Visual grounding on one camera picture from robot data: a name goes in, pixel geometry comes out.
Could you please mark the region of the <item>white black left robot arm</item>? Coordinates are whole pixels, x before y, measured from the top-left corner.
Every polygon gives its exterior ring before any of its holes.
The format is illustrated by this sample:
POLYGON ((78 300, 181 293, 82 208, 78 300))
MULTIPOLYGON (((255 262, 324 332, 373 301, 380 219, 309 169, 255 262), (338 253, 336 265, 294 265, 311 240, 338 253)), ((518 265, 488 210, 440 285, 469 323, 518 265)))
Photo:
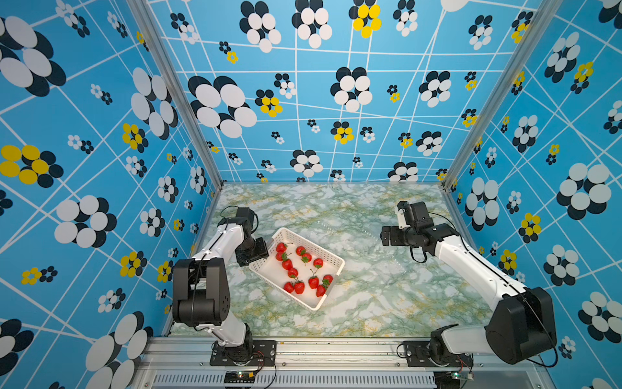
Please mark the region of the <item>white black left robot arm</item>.
POLYGON ((247 265, 267 257, 265 241, 253 232, 253 217, 224 218, 199 253, 173 267, 173 320, 212 334, 219 352, 236 364, 251 360, 254 342, 249 325, 230 312, 226 261, 235 256, 247 265))

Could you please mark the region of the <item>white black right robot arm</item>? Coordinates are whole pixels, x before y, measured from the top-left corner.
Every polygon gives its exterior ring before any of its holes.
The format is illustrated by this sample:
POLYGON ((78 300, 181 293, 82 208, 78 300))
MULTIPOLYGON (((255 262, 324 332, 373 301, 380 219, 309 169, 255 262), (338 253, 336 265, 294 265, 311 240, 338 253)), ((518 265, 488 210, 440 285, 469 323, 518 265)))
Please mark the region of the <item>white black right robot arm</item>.
POLYGON ((514 365, 557 349, 553 302, 541 288, 528 288, 499 269, 463 241, 447 224, 416 230, 384 226, 383 246, 421 248, 452 267, 492 310, 484 325, 449 325, 430 335, 429 356, 445 365, 465 353, 496 355, 514 365))

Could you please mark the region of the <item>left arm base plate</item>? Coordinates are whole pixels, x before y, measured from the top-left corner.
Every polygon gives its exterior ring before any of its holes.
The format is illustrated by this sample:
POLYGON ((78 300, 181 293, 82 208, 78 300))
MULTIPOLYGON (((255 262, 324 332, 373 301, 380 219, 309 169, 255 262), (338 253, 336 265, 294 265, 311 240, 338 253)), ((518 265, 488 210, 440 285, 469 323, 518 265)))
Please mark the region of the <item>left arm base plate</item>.
POLYGON ((218 367, 260 367, 274 366, 277 351, 275 340, 254 340, 240 346, 223 347, 217 341, 212 343, 210 366, 218 367))

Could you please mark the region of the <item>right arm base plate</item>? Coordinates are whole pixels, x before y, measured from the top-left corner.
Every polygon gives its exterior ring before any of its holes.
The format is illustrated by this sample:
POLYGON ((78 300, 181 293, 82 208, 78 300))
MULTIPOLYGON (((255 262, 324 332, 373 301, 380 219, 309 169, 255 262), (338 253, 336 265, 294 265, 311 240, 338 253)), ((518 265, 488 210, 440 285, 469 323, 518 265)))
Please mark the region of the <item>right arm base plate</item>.
POLYGON ((399 358, 409 367, 466 369, 473 366, 473 356, 468 353, 450 353, 438 340, 407 340, 396 348, 399 358))

